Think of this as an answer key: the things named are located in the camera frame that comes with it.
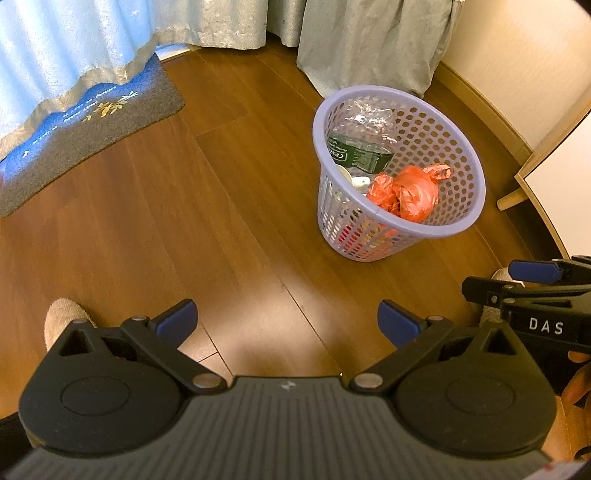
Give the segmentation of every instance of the baseboard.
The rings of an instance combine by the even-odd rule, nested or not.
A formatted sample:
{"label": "baseboard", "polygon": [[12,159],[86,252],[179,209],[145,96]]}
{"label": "baseboard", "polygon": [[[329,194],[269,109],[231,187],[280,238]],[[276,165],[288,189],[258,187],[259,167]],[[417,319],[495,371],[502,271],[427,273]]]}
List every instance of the baseboard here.
{"label": "baseboard", "polygon": [[439,64],[434,77],[482,120],[519,165],[527,161],[532,154],[531,147],[487,98],[444,62]]}

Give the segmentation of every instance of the white cabinet door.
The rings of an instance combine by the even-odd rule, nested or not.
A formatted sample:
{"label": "white cabinet door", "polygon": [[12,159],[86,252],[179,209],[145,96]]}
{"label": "white cabinet door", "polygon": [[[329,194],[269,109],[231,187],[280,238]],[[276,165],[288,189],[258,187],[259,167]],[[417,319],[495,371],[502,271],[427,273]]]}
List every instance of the white cabinet door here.
{"label": "white cabinet door", "polygon": [[525,182],[569,255],[591,255],[591,115]]}

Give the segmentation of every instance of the ribbed black surface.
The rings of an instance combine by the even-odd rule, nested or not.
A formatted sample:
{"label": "ribbed black surface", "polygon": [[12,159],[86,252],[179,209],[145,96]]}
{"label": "ribbed black surface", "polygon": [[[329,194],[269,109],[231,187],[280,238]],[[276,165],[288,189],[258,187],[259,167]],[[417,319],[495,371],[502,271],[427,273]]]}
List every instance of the ribbed black surface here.
{"label": "ribbed black surface", "polygon": [[354,395],[337,378],[239,378],[197,397],[163,437],[123,455],[30,455],[9,480],[388,479],[521,480],[539,452],[496,461],[459,459],[410,436],[387,403]]}

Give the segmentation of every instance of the bottle label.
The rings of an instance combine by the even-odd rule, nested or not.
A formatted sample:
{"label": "bottle label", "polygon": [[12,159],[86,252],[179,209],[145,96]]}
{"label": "bottle label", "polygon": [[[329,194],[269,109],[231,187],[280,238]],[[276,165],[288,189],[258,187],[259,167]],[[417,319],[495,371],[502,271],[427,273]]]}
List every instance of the bottle label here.
{"label": "bottle label", "polygon": [[345,168],[357,167],[365,173],[372,175],[382,173],[394,156],[393,153],[377,153],[362,150],[359,147],[347,145],[333,137],[329,137],[327,146],[336,164],[342,165]]}

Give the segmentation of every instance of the metal rivet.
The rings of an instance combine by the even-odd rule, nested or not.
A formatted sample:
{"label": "metal rivet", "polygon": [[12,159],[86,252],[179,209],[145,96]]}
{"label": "metal rivet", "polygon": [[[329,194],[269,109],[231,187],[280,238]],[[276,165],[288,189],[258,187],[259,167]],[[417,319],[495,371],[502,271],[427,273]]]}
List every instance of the metal rivet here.
{"label": "metal rivet", "polygon": [[216,388],[222,383],[222,377],[216,374],[199,374],[193,377],[193,385],[199,388]]}
{"label": "metal rivet", "polygon": [[353,379],[353,381],[358,387],[367,389],[378,388],[384,383],[384,379],[381,377],[381,375],[371,372],[359,374]]}

